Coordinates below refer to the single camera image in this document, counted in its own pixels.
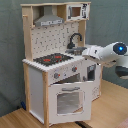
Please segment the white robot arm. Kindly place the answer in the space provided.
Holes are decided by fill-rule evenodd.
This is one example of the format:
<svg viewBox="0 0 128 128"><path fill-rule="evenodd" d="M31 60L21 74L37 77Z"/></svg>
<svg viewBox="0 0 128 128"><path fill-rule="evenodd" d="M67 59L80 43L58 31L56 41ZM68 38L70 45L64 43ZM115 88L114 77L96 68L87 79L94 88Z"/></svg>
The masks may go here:
<svg viewBox="0 0 128 128"><path fill-rule="evenodd" d="M128 46L125 43L115 42L105 47L89 45L82 56L105 67L115 65L117 76L128 79Z"/></svg>

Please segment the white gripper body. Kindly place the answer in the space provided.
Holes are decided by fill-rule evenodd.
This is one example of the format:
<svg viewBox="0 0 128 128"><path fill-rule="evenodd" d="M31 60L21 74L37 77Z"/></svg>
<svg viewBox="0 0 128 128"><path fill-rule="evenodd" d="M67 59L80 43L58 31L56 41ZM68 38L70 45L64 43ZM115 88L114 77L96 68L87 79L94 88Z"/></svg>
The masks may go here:
<svg viewBox="0 0 128 128"><path fill-rule="evenodd" d="M102 50L101 46L97 45L89 45L86 49L82 52L82 56L88 58L90 60L99 60L99 53Z"/></svg>

